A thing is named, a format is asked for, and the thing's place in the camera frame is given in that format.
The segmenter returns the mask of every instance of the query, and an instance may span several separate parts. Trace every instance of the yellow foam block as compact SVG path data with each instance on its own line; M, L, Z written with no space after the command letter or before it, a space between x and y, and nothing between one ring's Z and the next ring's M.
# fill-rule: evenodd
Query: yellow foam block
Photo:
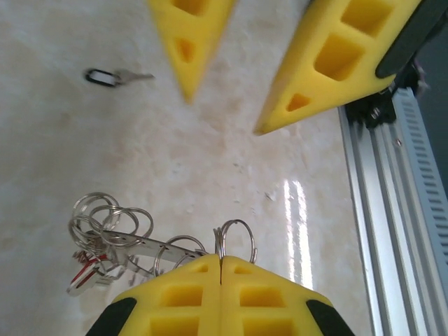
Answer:
M312 290L236 257L224 257L221 335L322 336L306 302L331 302Z
M119 295L137 303L120 336L214 336L220 327L221 269L206 255Z
M353 335L326 297L242 259L206 255L119 295L87 336L322 336L329 330Z
M375 69L420 0L314 0L272 83L265 134L386 88Z
M147 0L187 102L200 84L236 0Z

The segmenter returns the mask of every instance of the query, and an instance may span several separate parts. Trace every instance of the black rubber edge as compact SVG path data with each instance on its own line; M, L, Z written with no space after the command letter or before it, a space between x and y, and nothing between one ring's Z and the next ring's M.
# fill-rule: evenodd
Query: black rubber edge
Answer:
M378 64L375 75L385 78L398 73L420 49L447 9L447 0L422 0Z
M137 300L133 297L126 297L110 304L86 336L118 336L136 304Z
M307 307L323 336L354 336L337 310L318 300L308 300Z

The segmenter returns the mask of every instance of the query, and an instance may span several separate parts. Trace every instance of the metal key ring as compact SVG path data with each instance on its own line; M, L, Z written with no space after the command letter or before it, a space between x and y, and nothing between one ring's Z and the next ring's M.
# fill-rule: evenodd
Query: metal key ring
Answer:
M99 238L99 236L97 234L95 234L94 232L90 233L90 232L84 232L81 230L82 222L87 223L90 226L92 226L91 225L92 221L96 221L96 220L89 216L84 216L84 215L79 215L77 217L72 218L69 221L69 233L71 235L71 238L75 242L75 244L78 245L79 247L81 247L82 249L88 249L89 252L94 251L94 254L103 253L105 251L105 246L100 246L99 248L97 248L96 246L92 246L91 244L88 244L86 242L86 240L88 240L88 239L91 239L93 241L93 240Z
M150 269L145 269L142 266L139 266L138 261L134 262L135 258L136 258L135 255L127 256L125 263L126 268L132 272L135 272L147 278L154 277L154 267Z
M202 249L195 250L195 252L199 253L201 256L205 256L206 254L208 254L205 250L202 250ZM191 257L190 254L185 254L181 259L177 260L176 264L174 264L174 266L173 266L173 270L175 270L177 267L179 267L182 264L182 262L189 257Z
M229 220L228 222L225 222L224 225L222 226L222 246L223 246L223 255L226 256L227 253L225 251L225 239L227 237L227 232L230 228L230 226L232 226L233 224L238 224L241 223L242 225L244 225L244 227L247 229L247 232L249 233L249 237L251 238L251 258L249 259L249 262L252 264L255 264L255 261L257 259L257 248L255 247L255 238L253 237L253 233L251 228L249 227L249 225L247 225L246 222L244 222L241 219L234 219L234 220Z
M107 220L112 216L117 216L120 214L127 214L129 217L131 217L131 219L136 224L135 230L130 233L131 235L135 235L135 233L137 232L137 230L139 228L139 219L134 215L134 213L142 214L145 217L147 217L147 219L149 220L149 228L143 235L138 236L139 238L136 238L134 241L131 241L131 242L118 243L116 241L111 241L111 240L109 240L108 237L106 237L106 234L104 233L104 226L102 226L99 231L99 235L101 236L101 238L106 243L109 243L110 245L112 245L118 249L127 249L127 248L131 248L131 247L141 244L141 242L143 241L143 238L148 238L154 229L153 217L147 211L140 209L140 208L121 208L121 209L117 209L111 215L107 216L103 222L107 222Z
M116 207L120 206L118 201L114 197L110 196L109 194L106 194L105 192L91 192L90 194L86 194L76 201L76 203L73 206L71 217L73 218L78 215L84 215L87 208L91 204L99 200L106 201L106 203L110 206L116 206ZM117 217L115 219L115 222L111 224L110 230L113 230L113 228L115 227L115 225L118 224L119 221L120 217Z
M112 231L116 224L118 223L118 220L114 220L114 218L119 218L121 216L121 214L127 214L132 221L135 224L135 228L132 232L130 232L131 235L135 235L135 233L137 232L137 230L139 229L139 219L132 213L132 211L122 211L123 209L128 209L128 208L123 208L122 206L117 206L117 205L100 205L97 206L96 208L94 208L89 216L93 218L93 216L95 214L97 214L100 211L104 211L104 210L109 210L109 215L101 222L101 224L99 224L98 227L92 228L98 235L101 231L101 228L103 228L103 230L106 231Z
M199 246L199 249L201 250L201 251L204 251L205 252L205 247L204 247L204 245L202 245L202 243L198 240L198 239L196 239L196 238L194 238L194 237L191 237L191 236L187 236L187 235L181 235L181 236L175 236L175 237L172 237L171 239L168 239L167 240L167 242L166 242L166 244L172 244L172 243L174 243L174 242L178 242L179 240L190 240L190 241L192 241L192 242L195 242L198 246ZM162 246L162 247L160 247L160 250L157 252L157 255L155 256L155 258L154 258L154 266L153 266L153 269L154 269L154 276L155 277L158 277L159 275L160 275L160 260L162 259L162 255L163 255L163 253L167 250L168 248L166 247L166 246ZM186 257L185 256L183 256L182 257L182 261L184 261L186 259Z
M215 254L218 255L219 260L222 260L225 256L223 229L221 227L217 227L216 229L213 229L213 233L215 234Z

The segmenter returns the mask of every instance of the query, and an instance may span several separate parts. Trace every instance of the white marble surface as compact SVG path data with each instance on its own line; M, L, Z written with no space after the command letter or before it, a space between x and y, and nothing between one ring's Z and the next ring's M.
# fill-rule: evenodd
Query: white marble surface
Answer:
M259 266L371 333L336 111L251 133L305 2L241 0L186 106L143 1L0 0L0 335L83 335L126 289L65 293L71 206L97 190L149 210L154 238L209 251L212 228L245 220ZM88 67L157 80L112 90L85 82ZM230 253L248 247L229 234Z

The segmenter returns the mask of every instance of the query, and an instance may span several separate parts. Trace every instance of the bunch of key rings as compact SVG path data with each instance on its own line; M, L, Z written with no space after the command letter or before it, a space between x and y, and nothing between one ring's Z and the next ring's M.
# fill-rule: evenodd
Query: bunch of key rings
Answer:
M148 229L142 235L136 235L141 227L137 214L148 222ZM114 231L122 216L128 216L134 224L130 233ZM215 254L220 259L226 256L225 241L229 228L233 224L243 225L251 240L250 263L255 263L257 248L250 227L242 220L229 220L222 227L213 229L215 237ZM118 280L125 270L131 270L146 279L158 277L164 273L160 269L160 261L174 263L173 269L191 260L208 254L204 245L196 238L188 235L175 236L166 242L151 239L154 230L153 217L140 208L126 208L104 192L92 192L81 197L73 206L69 221L69 232L75 244L80 248L73 257L83 265L82 270L73 278L67 292L77 296L96 284L109 285ZM198 248L194 251L173 245L188 240ZM153 266L149 269L139 265L139 256L154 257Z

